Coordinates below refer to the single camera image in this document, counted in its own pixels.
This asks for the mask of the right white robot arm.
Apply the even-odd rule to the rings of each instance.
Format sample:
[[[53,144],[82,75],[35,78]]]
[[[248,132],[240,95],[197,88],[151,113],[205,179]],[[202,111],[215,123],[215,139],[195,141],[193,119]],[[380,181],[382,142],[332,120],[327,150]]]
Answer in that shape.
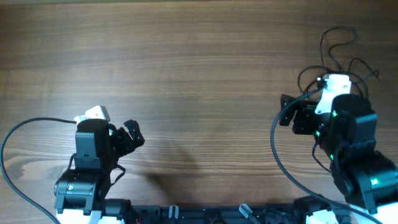
[[[397,166],[376,150],[377,114],[368,99],[343,94],[331,110],[317,114],[318,102],[282,95],[277,121],[295,134],[312,135],[330,160],[333,182],[345,202],[379,223],[392,223],[397,210]]]

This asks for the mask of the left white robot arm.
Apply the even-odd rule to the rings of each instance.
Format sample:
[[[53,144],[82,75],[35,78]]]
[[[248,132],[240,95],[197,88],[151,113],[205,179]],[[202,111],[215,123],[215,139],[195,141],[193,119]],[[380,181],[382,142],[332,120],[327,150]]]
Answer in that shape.
[[[116,183],[118,160],[145,143],[137,121],[116,128],[105,119],[87,119],[77,125],[76,152],[54,186],[56,218],[60,223],[140,223],[131,201],[107,199]]]

